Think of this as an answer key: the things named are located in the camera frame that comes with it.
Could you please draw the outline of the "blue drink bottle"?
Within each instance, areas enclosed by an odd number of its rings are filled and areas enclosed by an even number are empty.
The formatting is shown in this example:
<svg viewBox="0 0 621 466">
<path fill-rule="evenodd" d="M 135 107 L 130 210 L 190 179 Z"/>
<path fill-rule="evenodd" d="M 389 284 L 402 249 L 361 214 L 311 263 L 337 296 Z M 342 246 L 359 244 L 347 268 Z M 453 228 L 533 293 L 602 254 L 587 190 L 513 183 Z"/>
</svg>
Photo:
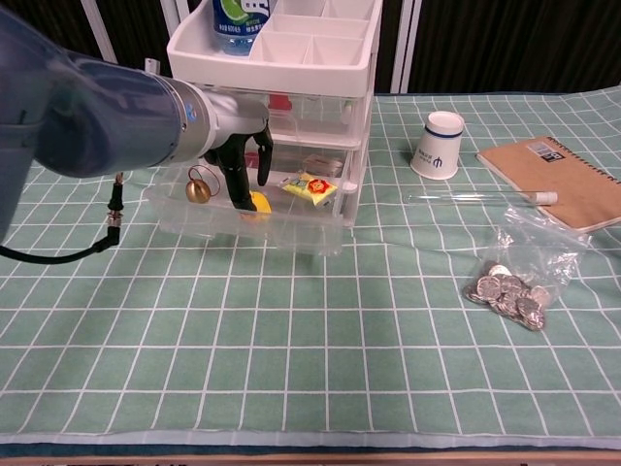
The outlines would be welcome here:
<svg viewBox="0 0 621 466">
<path fill-rule="evenodd" d="M 213 32 L 220 50 L 248 56 L 277 0 L 212 0 Z"/>
</svg>

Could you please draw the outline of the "glass test tube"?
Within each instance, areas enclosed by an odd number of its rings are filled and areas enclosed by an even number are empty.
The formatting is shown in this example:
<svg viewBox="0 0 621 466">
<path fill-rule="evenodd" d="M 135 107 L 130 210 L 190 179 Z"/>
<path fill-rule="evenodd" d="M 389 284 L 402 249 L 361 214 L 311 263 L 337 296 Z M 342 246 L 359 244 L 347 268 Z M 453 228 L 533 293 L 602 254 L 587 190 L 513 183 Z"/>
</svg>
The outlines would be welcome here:
<svg viewBox="0 0 621 466">
<path fill-rule="evenodd" d="M 493 205 L 548 207 L 558 203 L 555 191 L 426 191 L 404 196 L 412 205 Z"/>
</svg>

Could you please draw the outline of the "white partition post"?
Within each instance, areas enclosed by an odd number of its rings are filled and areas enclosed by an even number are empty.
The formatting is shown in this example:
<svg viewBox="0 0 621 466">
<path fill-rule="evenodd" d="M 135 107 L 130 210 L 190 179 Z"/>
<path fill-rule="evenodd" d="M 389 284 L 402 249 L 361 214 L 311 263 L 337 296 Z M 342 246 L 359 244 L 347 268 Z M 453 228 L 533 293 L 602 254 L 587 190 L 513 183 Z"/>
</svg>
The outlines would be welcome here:
<svg viewBox="0 0 621 466">
<path fill-rule="evenodd" d="M 105 61 L 117 63 L 113 45 L 96 0 L 80 0 L 95 42 Z"/>
<path fill-rule="evenodd" d="M 390 92 L 407 94 L 423 0 L 402 0 Z"/>
</svg>

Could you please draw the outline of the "small brown box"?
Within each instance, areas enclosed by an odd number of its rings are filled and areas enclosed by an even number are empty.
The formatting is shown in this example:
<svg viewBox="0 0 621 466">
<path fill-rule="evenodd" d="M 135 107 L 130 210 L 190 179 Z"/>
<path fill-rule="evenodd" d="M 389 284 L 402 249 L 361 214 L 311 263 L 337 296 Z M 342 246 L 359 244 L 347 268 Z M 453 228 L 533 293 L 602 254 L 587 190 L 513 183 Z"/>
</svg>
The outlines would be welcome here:
<svg viewBox="0 0 621 466">
<path fill-rule="evenodd" d="M 303 170 L 309 174 L 337 178 L 343 170 L 343 163 L 338 158 L 320 154 L 311 154 L 303 160 Z"/>
</svg>

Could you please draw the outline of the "yellow rubber duck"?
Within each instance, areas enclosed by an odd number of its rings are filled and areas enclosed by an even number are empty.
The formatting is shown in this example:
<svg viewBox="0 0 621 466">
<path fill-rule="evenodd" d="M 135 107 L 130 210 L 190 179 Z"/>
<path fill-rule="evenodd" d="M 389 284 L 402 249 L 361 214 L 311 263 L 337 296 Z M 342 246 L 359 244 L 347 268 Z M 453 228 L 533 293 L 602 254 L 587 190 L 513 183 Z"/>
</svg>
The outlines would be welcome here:
<svg viewBox="0 0 621 466">
<path fill-rule="evenodd" d="M 241 218 L 245 221 L 264 221 L 269 218 L 272 213 L 271 205 L 267 197 L 258 191 L 251 191 L 251 202 L 256 208 L 255 211 L 243 210 Z"/>
</svg>

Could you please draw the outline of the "yellow snack packet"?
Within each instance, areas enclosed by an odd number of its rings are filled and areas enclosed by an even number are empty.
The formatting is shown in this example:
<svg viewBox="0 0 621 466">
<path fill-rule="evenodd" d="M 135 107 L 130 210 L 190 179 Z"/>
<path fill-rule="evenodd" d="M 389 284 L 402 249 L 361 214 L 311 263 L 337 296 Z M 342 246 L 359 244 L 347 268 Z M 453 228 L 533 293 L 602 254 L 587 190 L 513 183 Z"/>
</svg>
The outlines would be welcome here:
<svg viewBox="0 0 621 466">
<path fill-rule="evenodd" d="M 279 186 L 294 196 L 312 202 L 316 208 L 329 204 L 338 190 L 333 183 L 306 172 L 285 179 Z"/>
</svg>

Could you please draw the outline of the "golden bell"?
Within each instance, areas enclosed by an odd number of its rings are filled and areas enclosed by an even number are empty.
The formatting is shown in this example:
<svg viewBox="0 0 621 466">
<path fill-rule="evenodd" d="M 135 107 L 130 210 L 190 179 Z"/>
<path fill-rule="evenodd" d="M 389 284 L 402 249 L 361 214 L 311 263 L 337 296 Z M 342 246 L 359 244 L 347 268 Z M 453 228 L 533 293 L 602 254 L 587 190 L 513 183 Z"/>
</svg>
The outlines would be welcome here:
<svg viewBox="0 0 621 466">
<path fill-rule="evenodd" d="M 191 203 L 206 204 L 212 198 L 212 191 L 203 179 L 197 166 L 188 169 L 188 182 L 185 187 L 185 194 Z"/>
</svg>

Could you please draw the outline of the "white plastic drawer organizer frame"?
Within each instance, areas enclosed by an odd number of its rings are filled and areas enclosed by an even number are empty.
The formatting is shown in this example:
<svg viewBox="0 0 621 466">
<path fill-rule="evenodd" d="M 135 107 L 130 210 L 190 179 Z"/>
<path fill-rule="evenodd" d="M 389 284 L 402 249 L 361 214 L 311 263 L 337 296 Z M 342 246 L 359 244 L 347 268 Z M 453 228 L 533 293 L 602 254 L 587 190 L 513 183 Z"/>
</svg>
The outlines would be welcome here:
<svg viewBox="0 0 621 466">
<path fill-rule="evenodd" d="M 374 94 L 382 0 L 277 0 L 248 56 L 222 52 L 212 0 L 202 0 L 167 46 L 174 77 L 228 90 L 360 98 Z M 351 152 L 344 224 L 354 224 L 367 138 Z"/>
</svg>

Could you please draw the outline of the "white paper cup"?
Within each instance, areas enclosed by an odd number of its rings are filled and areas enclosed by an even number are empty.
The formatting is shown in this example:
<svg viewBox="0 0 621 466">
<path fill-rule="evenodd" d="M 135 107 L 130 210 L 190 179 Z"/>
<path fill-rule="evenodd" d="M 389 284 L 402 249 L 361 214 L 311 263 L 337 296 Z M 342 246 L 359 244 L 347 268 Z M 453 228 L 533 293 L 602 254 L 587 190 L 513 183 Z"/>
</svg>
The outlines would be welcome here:
<svg viewBox="0 0 621 466">
<path fill-rule="evenodd" d="M 434 111 L 424 121 L 423 133 L 410 161 L 419 176 L 444 181 L 458 170 L 459 152 L 465 121 L 456 113 Z"/>
</svg>

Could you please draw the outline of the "transparent drawer with bell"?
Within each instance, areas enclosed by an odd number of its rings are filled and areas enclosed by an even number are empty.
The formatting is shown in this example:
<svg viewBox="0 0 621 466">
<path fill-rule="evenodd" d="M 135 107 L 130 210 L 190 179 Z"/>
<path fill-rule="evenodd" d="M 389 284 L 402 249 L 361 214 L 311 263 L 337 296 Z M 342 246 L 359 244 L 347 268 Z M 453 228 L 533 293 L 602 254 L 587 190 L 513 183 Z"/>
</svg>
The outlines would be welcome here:
<svg viewBox="0 0 621 466">
<path fill-rule="evenodd" d="M 312 202 L 294 196 L 280 188 L 280 183 L 303 170 L 303 160 L 311 154 L 338 158 L 343 170 L 337 178 L 313 175 L 333 183 L 337 192 L 331 202 L 316 208 Z M 345 201 L 350 188 L 346 176 L 350 168 L 351 152 L 319 148 L 276 145 L 267 183 L 256 182 L 259 160 L 247 163 L 250 190 L 263 193 L 272 209 L 264 221 L 245 221 L 240 210 L 233 207 L 225 180 L 219 169 L 202 161 L 198 166 L 203 179 L 212 191 L 206 204 L 191 203 L 185 194 L 190 163 L 163 168 L 146 196 L 160 227 L 182 235 L 213 238 L 220 234 L 267 241 L 279 249 L 313 254 L 334 254 L 342 245 Z"/>
</svg>

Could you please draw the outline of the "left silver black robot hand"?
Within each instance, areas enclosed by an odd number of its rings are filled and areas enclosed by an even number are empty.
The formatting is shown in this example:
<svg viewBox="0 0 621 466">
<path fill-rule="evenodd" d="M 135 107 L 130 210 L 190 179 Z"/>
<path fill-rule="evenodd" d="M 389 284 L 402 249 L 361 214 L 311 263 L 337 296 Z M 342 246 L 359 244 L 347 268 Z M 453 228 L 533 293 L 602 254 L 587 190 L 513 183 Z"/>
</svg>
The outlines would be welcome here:
<svg viewBox="0 0 621 466">
<path fill-rule="evenodd" d="M 256 178 L 257 183 L 264 186 L 269 178 L 274 147 L 269 111 L 263 103 L 245 96 L 218 91 L 206 91 L 205 95 L 214 110 L 215 137 L 204 158 L 221 171 L 233 206 L 257 212 L 250 193 L 245 146 L 249 139 L 258 146 Z"/>
</svg>

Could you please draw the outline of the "clear bag of coins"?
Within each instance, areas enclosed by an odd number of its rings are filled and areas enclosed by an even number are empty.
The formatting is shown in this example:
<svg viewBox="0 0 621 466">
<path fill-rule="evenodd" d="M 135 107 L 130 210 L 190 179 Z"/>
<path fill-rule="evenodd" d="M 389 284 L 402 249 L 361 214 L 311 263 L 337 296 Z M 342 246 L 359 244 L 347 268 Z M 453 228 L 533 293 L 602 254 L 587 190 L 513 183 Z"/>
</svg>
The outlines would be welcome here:
<svg viewBox="0 0 621 466">
<path fill-rule="evenodd" d="M 462 293 L 495 314 L 541 331 L 545 312 L 577 272 L 589 235 L 509 207 Z"/>
</svg>

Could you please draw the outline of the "transparent drawer with soccer ball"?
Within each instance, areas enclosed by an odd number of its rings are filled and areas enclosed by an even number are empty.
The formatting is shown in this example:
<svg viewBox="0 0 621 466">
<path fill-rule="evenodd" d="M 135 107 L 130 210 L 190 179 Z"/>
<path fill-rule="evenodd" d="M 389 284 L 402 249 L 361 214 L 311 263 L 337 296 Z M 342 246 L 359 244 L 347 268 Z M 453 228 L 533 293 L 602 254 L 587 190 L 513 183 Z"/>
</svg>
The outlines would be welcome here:
<svg viewBox="0 0 621 466">
<path fill-rule="evenodd" d="M 270 94 L 229 88 L 229 93 L 252 98 L 267 108 Z M 289 112 L 269 109 L 269 126 L 275 143 L 334 150 L 357 150 L 368 135 L 372 95 L 360 98 L 340 96 L 286 94 L 292 102 Z M 340 117 L 345 100 L 353 101 L 350 124 L 342 124 Z"/>
</svg>

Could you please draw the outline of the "green checked tablecloth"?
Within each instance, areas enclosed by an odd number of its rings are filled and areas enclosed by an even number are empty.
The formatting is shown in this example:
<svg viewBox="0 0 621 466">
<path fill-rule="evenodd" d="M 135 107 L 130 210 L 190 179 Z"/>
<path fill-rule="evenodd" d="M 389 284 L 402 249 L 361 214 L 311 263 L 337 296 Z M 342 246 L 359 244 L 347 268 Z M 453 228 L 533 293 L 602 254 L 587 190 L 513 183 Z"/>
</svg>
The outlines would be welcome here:
<svg viewBox="0 0 621 466">
<path fill-rule="evenodd" d="M 593 235 L 531 332 L 460 292 L 502 219 L 407 206 L 433 110 L 466 122 L 454 188 L 499 188 L 487 147 L 552 135 L 621 179 L 621 86 L 379 97 L 341 254 L 183 238 L 125 185 L 117 249 L 0 258 L 0 454 L 11 443 L 534 445 L 621 449 L 621 226 Z"/>
</svg>

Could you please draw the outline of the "brown spiral notebook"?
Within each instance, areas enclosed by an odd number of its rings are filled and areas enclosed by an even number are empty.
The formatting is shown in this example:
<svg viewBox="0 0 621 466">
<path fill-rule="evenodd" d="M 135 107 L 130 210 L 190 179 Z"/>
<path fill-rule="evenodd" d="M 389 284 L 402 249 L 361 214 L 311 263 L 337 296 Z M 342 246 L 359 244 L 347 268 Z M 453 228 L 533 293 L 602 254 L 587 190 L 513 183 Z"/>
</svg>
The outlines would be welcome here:
<svg viewBox="0 0 621 466">
<path fill-rule="evenodd" d="M 621 221 L 621 181 L 551 136 L 482 150 L 477 159 L 518 191 L 556 193 L 541 209 L 569 228 L 587 233 Z"/>
</svg>

